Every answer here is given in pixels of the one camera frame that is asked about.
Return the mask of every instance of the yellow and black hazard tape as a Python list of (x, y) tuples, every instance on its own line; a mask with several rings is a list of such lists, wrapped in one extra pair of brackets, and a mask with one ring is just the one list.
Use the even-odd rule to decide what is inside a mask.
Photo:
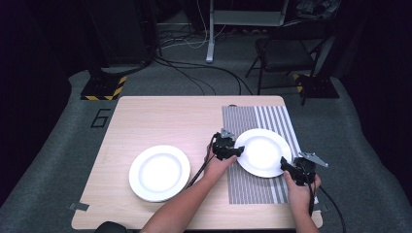
[(119, 80), (118, 86), (116, 87), (112, 95), (104, 95), (104, 96), (83, 95), (81, 99), (82, 100), (116, 100), (118, 99), (126, 80), (127, 80), (127, 76), (124, 76)]
[[(294, 80), (295, 82), (296, 82), (296, 80), (299, 78), (299, 75), (298, 75), (298, 74), (293, 74), (292, 76), (293, 76), (293, 80)], [(302, 89), (303, 89), (301, 85), (298, 85), (296, 88), (297, 88), (297, 92), (298, 92), (298, 93), (300, 93), (300, 91), (302, 91)]]

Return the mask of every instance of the power cord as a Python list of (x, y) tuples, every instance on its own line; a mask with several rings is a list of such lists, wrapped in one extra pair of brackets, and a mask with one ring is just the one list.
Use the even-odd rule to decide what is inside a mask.
[(188, 189), (189, 187), (191, 187), (191, 186), (196, 182), (197, 178), (198, 178), (198, 177), (200, 176), (200, 174), (203, 172), (203, 170), (205, 169), (205, 167), (206, 167), (206, 166), (209, 164), (209, 162), (213, 159), (214, 156), (212, 156), (212, 157), (209, 158), (209, 159), (206, 159), (206, 158), (208, 158), (208, 156), (209, 156), (209, 151), (210, 151), (210, 149), (211, 149), (211, 147), (212, 147), (212, 145), (213, 145), (213, 139), (214, 139), (216, 136), (217, 136), (217, 134), (215, 134), (215, 135), (212, 136), (212, 139), (210, 140), (210, 143), (209, 143), (209, 145), (208, 145), (208, 147), (207, 147), (206, 156), (205, 156), (205, 160), (204, 160), (204, 162), (203, 162), (203, 165), (200, 167), (199, 171), (197, 171), (196, 175), (194, 175), (194, 177), (191, 179), (191, 181), (189, 182), (189, 184), (188, 184), (188, 186), (186, 187), (186, 189)]
[(345, 219), (343, 218), (342, 213), (340, 212), (339, 208), (337, 207), (336, 203), (333, 201), (331, 196), (327, 194), (327, 192), (321, 186), (319, 186), (319, 188), (321, 189), (321, 191), (325, 194), (325, 196), (329, 199), (329, 201), (332, 203), (332, 205), (336, 209), (336, 212), (339, 214), (339, 217), (340, 217), (340, 222), (342, 223), (343, 233), (346, 233), (346, 224), (345, 224)]
[(196, 81), (201, 82), (201, 83), (204, 83), (204, 84), (206, 84), (207, 86), (209, 86), (209, 87), (212, 89), (214, 95), (216, 95), (215, 89), (214, 89), (213, 87), (211, 87), (209, 84), (207, 84), (206, 82), (203, 82), (202, 80), (199, 80), (199, 79), (197, 79), (197, 78), (194, 78), (194, 77), (188, 75), (187, 73), (181, 71), (181, 70), (179, 69), (179, 67), (174, 66), (174, 65), (171, 64), (171, 62), (168, 61), (168, 60), (162, 59), (162, 61), (166, 62), (166, 64), (158, 61), (158, 60), (156, 59), (156, 57), (154, 58), (154, 62), (156, 62), (156, 63), (158, 63), (158, 64), (160, 64), (160, 65), (164, 65), (164, 66), (167, 66), (167, 67), (174, 68), (175, 70), (177, 70), (177, 71), (179, 71), (180, 73), (182, 73), (186, 78), (188, 78), (191, 82), (193, 82), (194, 84), (196, 84), (196, 85), (200, 88), (200, 90), (202, 91), (202, 94), (203, 94), (203, 95), (205, 95), (205, 92), (204, 92), (203, 88), (202, 88)]
[[(201, 42), (192, 42), (191, 41), (191, 40), (195, 39), (196, 37), (197, 37), (197, 34), (195, 32), (190, 32), (187, 35), (176, 36), (176, 37), (173, 37), (173, 33), (170, 36), (169, 36), (169, 34), (166, 34), (166, 36), (164, 38), (162, 38), (162, 41), (160, 42), (160, 45), (158, 47), (163, 50), (163, 49), (167, 49), (167, 48), (175, 47), (175, 46), (185, 46), (185, 45), (190, 46), (190, 45), (199, 44), (199, 43), (204, 44), (204, 41), (203, 42), (202, 41)], [(175, 42), (178, 42), (178, 41), (184, 41), (185, 43), (174, 44)]]
[[(196, 0), (196, 4), (197, 4), (197, 10), (199, 11), (199, 14), (200, 14), (200, 18), (202, 19), (202, 22), (203, 22), (203, 27), (204, 27), (204, 31), (205, 31), (205, 37), (204, 37), (204, 39), (203, 39), (203, 41), (202, 42), (189, 42), (188, 40), (186, 40), (185, 38), (183, 38), (183, 39), (181, 39), (182, 41), (185, 41), (185, 43), (181, 43), (181, 44), (174, 44), (174, 45), (169, 45), (169, 46), (166, 46), (166, 47), (161, 47), (162, 49), (166, 49), (166, 48), (170, 48), (170, 47), (175, 47), (175, 46), (185, 46), (185, 45), (188, 45), (188, 46), (190, 46), (192, 49), (199, 49), (199, 48), (201, 48), (204, 44), (206, 44), (207, 42), (208, 42), (208, 39), (207, 39), (207, 36), (208, 36), (208, 33), (207, 33), (207, 30), (206, 30), (206, 24), (205, 24), (205, 20), (203, 19), (203, 15), (201, 14), (201, 11), (200, 11), (200, 5), (199, 5), (199, 1), (198, 0)], [(194, 47), (194, 46), (192, 46), (192, 44), (201, 44), (200, 46), (197, 46), (197, 47)]]
[(252, 91), (249, 89), (249, 87), (246, 85), (246, 83), (245, 83), (241, 78), (239, 78), (239, 77), (238, 77), (236, 74), (234, 74), (233, 72), (228, 71), (228, 70), (226, 70), (226, 69), (224, 69), (224, 68), (220, 68), (220, 67), (216, 67), (216, 66), (211, 66), (211, 65), (187, 63), (187, 62), (180, 62), (180, 61), (170, 61), (170, 60), (166, 60), (166, 59), (164, 59), (164, 58), (162, 58), (162, 57), (158, 57), (158, 56), (156, 56), (155, 58), (156, 58), (156, 59), (159, 59), (159, 60), (162, 60), (162, 61), (164, 61), (164, 62), (167, 62), (167, 63), (171, 63), (171, 64), (174, 63), (174, 64), (194, 66), (194, 67), (174, 66), (174, 67), (180, 68), (180, 69), (208, 68), (208, 69), (216, 69), (216, 70), (220, 70), (220, 71), (226, 72), (226, 73), (228, 73), (230, 76), (232, 76), (232, 77), (237, 81), (238, 87), (239, 87), (239, 95), (242, 94), (242, 86), (241, 86), (241, 83), (248, 89), (249, 93), (250, 93), (251, 95), (253, 95)]
[(175, 41), (182, 41), (182, 40), (191, 40), (193, 38), (196, 38), (196, 34), (193, 32), (189, 32), (186, 35), (180, 35), (180, 36), (174, 36), (175, 33), (185, 33), (182, 30), (163, 30), (159, 31), (159, 40), (160, 40), (160, 45), (173, 45)]
[[(315, 201), (315, 195), (316, 195), (316, 193), (315, 193), (315, 190), (312, 191), (312, 185), (309, 183), (309, 178), (308, 178), (308, 176), (307, 176), (307, 172), (306, 172), (306, 170), (305, 170), (305, 167), (303, 166), (302, 163), (299, 163), (299, 165), (300, 165), (300, 167), (302, 168), (303, 173), (305, 174), (305, 179), (306, 179), (306, 182), (308, 183), (308, 186), (309, 186), (309, 192), (310, 192), (309, 215), (312, 216), (313, 209), (314, 209), (314, 201)], [(319, 188), (320, 188), (321, 191), (325, 194), (325, 196), (329, 199), (329, 201), (332, 203), (332, 205), (333, 205), (334, 208), (336, 209), (336, 212), (339, 214), (340, 221), (341, 221), (341, 223), (342, 223), (342, 230), (343, 230), (343, 233), (345, 233), (345, 232), (346, 232), (346, 224), (345, 224), (345, 220), (344, 220), (344, 218), (343, 218), (342, 213), (340, 212), (339, 208), (337, 207), (337, 205), (336, 205), (336, 203), (333, 201), (333, 199), (330, 197), (330, 195), (327, 194), (327, 193), (325, 192), (325, 190), (324, 190), (321, 186), (319, 186)]]

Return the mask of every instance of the table leg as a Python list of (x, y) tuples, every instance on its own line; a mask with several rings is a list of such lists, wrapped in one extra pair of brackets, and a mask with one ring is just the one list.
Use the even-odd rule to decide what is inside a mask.
[(215, 22), (214, 22), (214, 6), (213, 1), (210, 0), (210, 26), (209, 26), (209, 47), (207, 49), (206, 63), (213, 62), (213, 53), (215, 51)]

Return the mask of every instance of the gray carpet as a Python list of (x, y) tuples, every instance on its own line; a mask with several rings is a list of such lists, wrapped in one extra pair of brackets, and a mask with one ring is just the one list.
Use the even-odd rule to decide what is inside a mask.
[[(217, 42), (215, 62), (243, 77), (255, 58), (254, 40), (261, 35), (229, 37)], [(163, 49), (163, 57), (175, 61), (205, 64), (206, 45), (199, 49), (176, 46)], [(127, 67), (110, 69), (111, 72)], [(217, 95), (237, 95), (239, 86), (228, 73), (213, 69), (185, 69), (188, 75), (209, 84)], [(258, 71), (244, 80), (257, 91)], [(90, 128), (99, 109), (110, 117), (117, 101), (80, 100), (88, 80), (81, 72), (70, 78), (72, 95), (60, 121), (32, 165), (0, 210), (0, 232), (76, 232), (71, 227), (74, 212), (108, 124)], [(296, 137), (303, 151), (314, 151), (329, 168), (318, 169), (324, 189), (332, 196), (345, 218), (347, 232), (411, 232), (411, 207), (395, 177), (381, 164), (361, 133), (353, 103), (338, 79), (332, 79), (341, 98), (308, 99), (300, 106), (294, 88), (270, 89), (263, 94), (281, 95), (286, 102)], [(194, 84), (173, 68), (152, 63), (129, 75), (124, 95), (214, 94), (204, 83)], [(248, 91), (242, 85), (242, 94)], [(341, 232), (340, 218), (330, 201), (320, 193), (322, 232)]]

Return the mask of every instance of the black curtain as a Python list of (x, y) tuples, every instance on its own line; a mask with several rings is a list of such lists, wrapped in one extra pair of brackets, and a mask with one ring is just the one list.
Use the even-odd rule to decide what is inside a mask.
[(412, 204), (411, 7), (409, 1), (370, 5), (354, 63), (341, 81), (358, 111), (363, 134)]
[(370, 0), (341, 0), (339, 9), (334, 17), (334, 41), (326, 59), (317, 76), (320, 79), (329, 79), (342, 76), (347, 67), (339, 67), (339, 64), (347, 65), (350, 54), (347, 53), (351, 43), (356, 40), (357, 31), (363, 27), (364, 19), (369, 12)]
[(3, 204), (67, 105), (68, 78), (105, 62), (82, 0), (2, 1), (0, 24)]

